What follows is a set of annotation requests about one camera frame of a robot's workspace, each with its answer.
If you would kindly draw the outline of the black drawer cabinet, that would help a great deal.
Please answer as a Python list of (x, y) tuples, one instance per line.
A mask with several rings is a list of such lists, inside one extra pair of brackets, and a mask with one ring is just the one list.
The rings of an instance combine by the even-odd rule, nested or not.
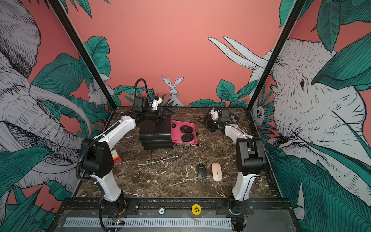
[(140, 124), (139, 140), (144, 150), (173, 149), (171, 130), (171, 117), (161, 122), (143, 121)]

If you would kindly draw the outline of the pink drawer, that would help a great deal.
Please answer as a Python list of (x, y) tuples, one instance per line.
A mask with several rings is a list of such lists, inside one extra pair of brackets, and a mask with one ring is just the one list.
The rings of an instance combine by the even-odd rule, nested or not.
[(171, 138), (175, 144), (197, 144), (196, 128), (194, 123), (173, 120), (171, 124)]

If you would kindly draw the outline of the pink computer mouse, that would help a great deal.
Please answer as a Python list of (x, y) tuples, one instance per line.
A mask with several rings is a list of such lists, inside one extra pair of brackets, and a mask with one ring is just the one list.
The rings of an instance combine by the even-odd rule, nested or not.
[(219, 182), (222, 180), (222, 168), (219, 163), (213, 163), (212, 164), (212, 176), (213, 180), (216, 182)]

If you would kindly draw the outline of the black computer mouse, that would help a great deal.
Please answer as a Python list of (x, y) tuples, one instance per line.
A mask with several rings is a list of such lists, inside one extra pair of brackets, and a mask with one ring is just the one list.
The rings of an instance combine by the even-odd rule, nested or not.
[(197, 178), (199, 180), (205, 180), (207, 178), (206, 166), (202, 163), (199, 163), (196, 166), (196, 173), (197, 173)]

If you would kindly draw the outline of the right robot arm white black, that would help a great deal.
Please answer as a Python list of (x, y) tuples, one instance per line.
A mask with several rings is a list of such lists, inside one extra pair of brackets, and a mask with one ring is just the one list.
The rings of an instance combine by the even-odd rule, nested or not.
[(246, 201), (255, 179), (266, 166), (266, 156), (262, 139), (243, 131), (237, 125), (238, 120), (227, 108), (212, 107), (202, 117), (201, 124), (211, 132), (222, 131), (236, 145), (235, 160), (239, 173), (232, 194), (235, 200)]

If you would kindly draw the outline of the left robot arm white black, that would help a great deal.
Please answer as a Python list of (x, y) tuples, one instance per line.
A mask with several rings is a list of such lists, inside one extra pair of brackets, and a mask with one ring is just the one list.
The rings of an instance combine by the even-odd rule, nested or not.
[(117, 202), (123, 193), (113, 176), (112, 148), (143, 121), (162, 121), (168, 116), (164, 107), (157, 110), (131, 110), (122, 114), (120, 120), (93, 139), (84, 139), (75, 171), (77, 179), (94, 182), (105, 201)]

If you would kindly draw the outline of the black white checkerboard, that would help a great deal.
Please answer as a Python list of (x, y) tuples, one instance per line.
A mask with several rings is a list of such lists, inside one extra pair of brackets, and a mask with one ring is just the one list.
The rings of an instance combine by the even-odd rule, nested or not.
[(230, 124), (238, 124), (240, 121), (240, 117), (238, 115), (235, 115), (233, 113), (229, 113), (230, 116)]

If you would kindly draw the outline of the colourful puzzle cube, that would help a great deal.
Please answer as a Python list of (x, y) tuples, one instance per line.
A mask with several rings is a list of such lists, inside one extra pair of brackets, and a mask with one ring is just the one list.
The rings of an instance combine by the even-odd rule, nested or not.
[(112, 150), (112, 151), (111, 151), (111, 154), (112, 154), (112, 157), (113, 157), (114, 163), (117, 163), (117, 162), (121, 161), (121, 158), (120, 158), (120, 156), (118, 155), (118, 153), (117, 153), (116, 150)]

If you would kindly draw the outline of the yellow round sticker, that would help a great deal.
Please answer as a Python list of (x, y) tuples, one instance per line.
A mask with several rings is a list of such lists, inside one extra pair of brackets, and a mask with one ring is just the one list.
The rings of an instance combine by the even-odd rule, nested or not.
[(200, 215), (202, 212), (202, 208), (199, 204), (194, 204), (191, 208), (192, 214), (193, 215)]

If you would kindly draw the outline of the white vent strip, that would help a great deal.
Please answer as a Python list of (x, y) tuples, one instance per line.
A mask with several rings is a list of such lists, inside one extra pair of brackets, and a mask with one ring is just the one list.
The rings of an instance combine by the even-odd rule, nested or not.
[[(149, 227), (196, 227), (196, 228), (232, 228), (228, 218), (139, 218), (129, 217), (120, 219), (104, 218), (103, 223), (108, 228), (149, 228)], [(100, 220), (92, 217), (69, 217), (63, 228), (99, 228)]]

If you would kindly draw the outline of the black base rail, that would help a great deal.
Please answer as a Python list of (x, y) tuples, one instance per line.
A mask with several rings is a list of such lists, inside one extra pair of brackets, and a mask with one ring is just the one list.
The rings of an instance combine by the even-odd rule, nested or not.
[(55, 219), (61, 218), (64, 213), (72, 210), (78, 211), (78, 215), (88, 211), (97, 212), (103, 208), (103, 213), (119, 213), (123, 215), (138, 215), (143, 210), (159, 210), (161, 207), (169, 210), (191, 211), (192, 206), (198, 204), (201, 209), (215, 210), (218, 215), (237, 217), (240, 215), (251, 214), (258, 211), (287, 211), (291, 216), (295, 216), (293, 208), (288, 199), (285, 198), (249, 198), (246, 201), (237, 201), (232, 198), (143, 198), (125, 197), (117, 203), (102, 200), (99, 204), (99, 197), (74, 197), (65, 200)]

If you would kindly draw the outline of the right black frame post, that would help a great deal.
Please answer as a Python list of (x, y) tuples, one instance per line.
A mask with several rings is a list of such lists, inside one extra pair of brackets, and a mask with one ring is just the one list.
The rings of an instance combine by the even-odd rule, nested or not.
[(299, 0), (299, 1), (294, 1), (294, 4), (293, 4), (293, 7), (290, 11), (290, 14), (285, 22), (285, 25), (284, 25), (284, 28), (283, 30), (281, 31), (281, 34), (278, 38), (278, 41), (276, 42), (276, 45), (272, 51), (272, 54), (270, 56), (270, 59), (268, 60), (268, 63), (266, 65), (266, 67), (264, 68), (264, 71), (263, 71), (263, 74), (257, 84), (257, 87), (254, 91), (254, 94), (249, 102), (249, 105), (247, 106), (247, 111), (251, 111), (253, 106), (254, 106), (254, 103), (256, 102), (258, 96), (259, 96), (259, 93), (260, 91), (262, 90), (267, 78), (269, 77), (270, 75), (270, 72), (272, 71), (273, 69), (273, 66), (276, 62), (276, 60), (278, 59), (278, 56), (279, 54), (281, 53), (284, 45), (285, 45), (285, 42), (287, 40), (287, 38), (289, 37), (291, 31), (292, 31), (292, 28), (294, 27), (295, 25), (295, 22), (297, 21), (298, 17), (299, 17), (299, 14), (301, 13), (304, 5), (305, 5), (305, 2), (304, 0)]

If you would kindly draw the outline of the black frame post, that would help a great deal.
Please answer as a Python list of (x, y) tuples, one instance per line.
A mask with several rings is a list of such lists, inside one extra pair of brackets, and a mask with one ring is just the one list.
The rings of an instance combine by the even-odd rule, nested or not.
[(270, 59), (268, 60), (268, 63), (266, 65), (266, 67), (264, 68), (264, 71), (263, 71), (263, 74), (257, 84), (257, 87), (254, 91), (254, 94), (249, 102), (249, 105), (247, 106), (247, 111), (251, 111), (253, 106), (254, 106), (254, 103), (256, 102), (258, 96), (259, 96), (259, 93), (260, 91), (262, 90), (267, 78), (269, 77), (270, 75), (270, 72), (272, 71), (273, 69), (273, 66), (276, 62), (276, 60), (278, 59), (278, 56), (279, 54), (281, 53), (284, 45), (285, 45), (285, 42), (287, 40), (287, 38), (289, 37), (291, 31), (292, 31), (292, 28), (294, 27), (295, 25), (295, 22), (297, 21), (298, 17), (299, 17), (299, 14), (301, 13), (304, 5), (305, 5), (305, 2), (304, 0), (299, 0), (299, 1), (294, 1), (294, 4), (293, 4), (293, 7), (290, 11), (290, 14), (285, 22), (285, 25), (284, 25), (284, 28), (283, 30), (281, 31), (281, 34), (278, 38), (278, 41), (276, 42), (276, 45), (272, 51), (272, 54), (270, 56)]
[(71, 20), (68, 17), (67, 12), (64, 9), (63, 4), (60, 1), (51, 0), (48, 1), (51, 8), (55, 12), (56, 16), (58, 17), (59, 21), (61, 22), (62, 26), (64, 27), (65, 31), (67, 32), (70, 40), (72, 41), (73, 45), (77, 49), (79, 55), (81, 56), (83, 62), (87, 66), (89, 72), (96, 80), (98, 86), (100, 87), (103, 95), (106, 97), (108, 101), (108, 105), (113, 109), (116, 110), (117, 105), (112, 98), (111, 94), (108, 92), (108, 89), (103, 82), (97, 67), (95, 66), (90, 54), (88, 53), (84, 43), (82, 42), (80, 36), (78, 35), (77, 31), (75, 30), (74, 25), (72, 24)]

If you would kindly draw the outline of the left black frame post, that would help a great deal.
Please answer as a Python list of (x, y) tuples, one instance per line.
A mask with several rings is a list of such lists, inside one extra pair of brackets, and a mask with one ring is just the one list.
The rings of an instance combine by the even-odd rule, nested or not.
[(70, 40), (72, 41), (73, 45), (77, 49), (79, 55), (81, 56), (83, 62), (87, 66), (89, 72), (96, 80), (98, 86), (100, 87), (103, 95), (106, 97), (108, 101), (108, 105), (113, 109), (116, 110), (117, 105), (112, 98), (111, 94), (108, 92), (108, 89), (103, 82), (97, 67), (95, 66), (90, 54), (88, 53), (84, 43), (82, 42), (80, 36), (78, 35), (77, 31), (75, 30), (74, 25), (72, 24), (71, 20), (68, 17), (67, 12), (64, 9), (63, 4), (60, 1), (51, 0), (48, 1), (51, 8), (55, 12), (56, 16), (58, 17), (59, 21), (61, 22), (62, 26), (64, 27), (65, 31), (67, 32)]

